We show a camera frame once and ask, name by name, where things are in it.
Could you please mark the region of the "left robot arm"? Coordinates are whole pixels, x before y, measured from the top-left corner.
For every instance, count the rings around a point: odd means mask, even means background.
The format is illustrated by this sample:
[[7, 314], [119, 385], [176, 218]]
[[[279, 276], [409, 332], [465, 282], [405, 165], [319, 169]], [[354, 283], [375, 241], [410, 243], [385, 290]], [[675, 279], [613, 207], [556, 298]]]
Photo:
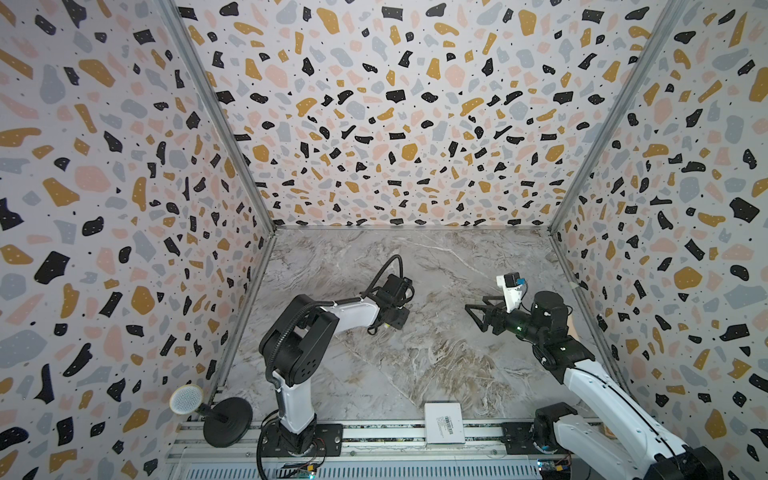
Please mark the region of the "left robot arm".
[[383, 285], [356, 297], [320, 301], [301, 294], [292, 299], [259, 345], [278, 404], [276, 431], [288, 453], [303, 454], [316, 439], [311, 377], [334, 336], [359, 328], [370, 335], [383, 326], [402, 329], [414, 294], [410, 278], [390, 274]]

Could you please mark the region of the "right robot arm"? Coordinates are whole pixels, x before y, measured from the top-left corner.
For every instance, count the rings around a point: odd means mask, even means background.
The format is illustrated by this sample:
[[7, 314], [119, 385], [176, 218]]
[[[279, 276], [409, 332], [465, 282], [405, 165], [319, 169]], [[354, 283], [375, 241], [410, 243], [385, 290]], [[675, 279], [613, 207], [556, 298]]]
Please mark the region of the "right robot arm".
[[532, 436], [543, 452], [565, 450], [605, 479], [721, 479], [720, 460], [706, 447], [691, 447], [643, 410], [570, 335], [570, 308], [540, 291], [529, 308], [516, 292], [486, 296], [466, 312], [478, 328], [505, 332], [531, 345], [540, 365], [584, 402], [611, 431], [606, 436], [564, 402], [538, 409]]

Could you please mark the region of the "white box on rail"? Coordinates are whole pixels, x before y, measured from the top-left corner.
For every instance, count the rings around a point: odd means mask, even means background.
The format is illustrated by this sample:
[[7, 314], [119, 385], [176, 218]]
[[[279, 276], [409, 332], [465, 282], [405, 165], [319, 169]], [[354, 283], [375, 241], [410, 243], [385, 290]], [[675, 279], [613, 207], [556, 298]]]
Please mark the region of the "white box on rail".
[[456, 402], [424, 404], [425, 439], [428, 445], [460, 445], [466, 443], [462, 408]]

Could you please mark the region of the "black round stand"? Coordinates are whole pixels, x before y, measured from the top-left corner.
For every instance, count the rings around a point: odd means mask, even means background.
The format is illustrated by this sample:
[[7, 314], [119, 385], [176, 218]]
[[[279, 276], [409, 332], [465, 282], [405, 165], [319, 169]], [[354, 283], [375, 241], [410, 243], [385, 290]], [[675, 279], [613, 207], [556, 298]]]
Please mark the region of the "black round stand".
[[198, 413], [203, 417], [203, 437], [215, 448], [227, 448], [239, 442], [253, 419], [250, 403], [240, 397], [227, 398], [213, 407], [202, 404]]

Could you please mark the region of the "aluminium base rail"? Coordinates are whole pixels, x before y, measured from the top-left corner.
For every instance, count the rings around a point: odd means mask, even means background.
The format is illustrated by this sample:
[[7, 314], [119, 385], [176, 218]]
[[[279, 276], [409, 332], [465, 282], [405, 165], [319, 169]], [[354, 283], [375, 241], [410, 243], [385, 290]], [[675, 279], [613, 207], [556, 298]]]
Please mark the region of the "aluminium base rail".
[[422, 420], [336, 420], [314, 450], [291, 456], [275, 435], [251, 429], [236, 444], [218, 449], [203, 438], [200, 422], [183, 424], [168, 455], [170, 479], [576, 479], [568, 453], [545, 453], [522, 419], [474, 419], [463, 423], [465, 440], [427, 440]]

